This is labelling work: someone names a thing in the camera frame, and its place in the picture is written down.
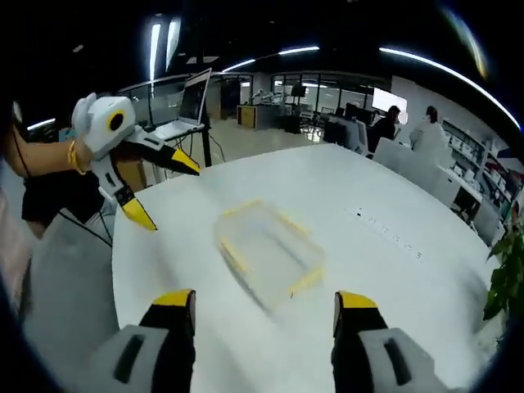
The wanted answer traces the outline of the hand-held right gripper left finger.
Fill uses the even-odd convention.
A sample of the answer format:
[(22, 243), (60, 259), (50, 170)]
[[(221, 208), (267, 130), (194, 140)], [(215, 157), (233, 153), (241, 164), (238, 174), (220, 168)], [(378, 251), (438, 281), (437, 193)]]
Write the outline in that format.
[(89, 392), (189, 392), (196, 359), (196, 292), (155, 299), (137, 325), (105, 341), (88, 363)]

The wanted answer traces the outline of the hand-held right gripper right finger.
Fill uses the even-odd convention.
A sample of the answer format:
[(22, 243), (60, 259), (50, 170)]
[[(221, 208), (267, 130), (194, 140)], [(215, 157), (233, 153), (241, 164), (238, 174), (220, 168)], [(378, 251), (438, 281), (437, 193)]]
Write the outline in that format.
[(332, 374), (336, 392), (447, 392), (433, 358), (402, 329), (388, 327), (366, 296), (337, 291)]

